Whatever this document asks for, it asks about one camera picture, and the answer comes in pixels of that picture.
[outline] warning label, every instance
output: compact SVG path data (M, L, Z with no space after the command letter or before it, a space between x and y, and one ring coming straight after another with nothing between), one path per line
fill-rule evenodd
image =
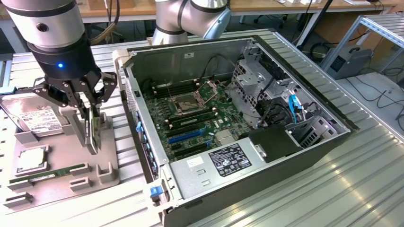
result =
M62 129L52 109L22 113L20 118L34 133Z
M240 145L236 143L210 153L219 174L224 177L252 166Z

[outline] blue pcie slot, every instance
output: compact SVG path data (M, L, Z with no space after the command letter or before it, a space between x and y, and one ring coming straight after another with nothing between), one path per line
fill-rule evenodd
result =
M199 130L195 131L195 132L191 132L191 133L188 133L188 134L186 134L186 135L174 137L174 138L168 139L168 143L170 143L170 144L171 144L171 143L176 143L176 142L184 141L184 140L187 140L187 139L191 139L191 138L194 138L194 137L198 137L198 136L200 136L200 135L204 133L206 129L207 129L207 126L206 126L203 129L199 129Z

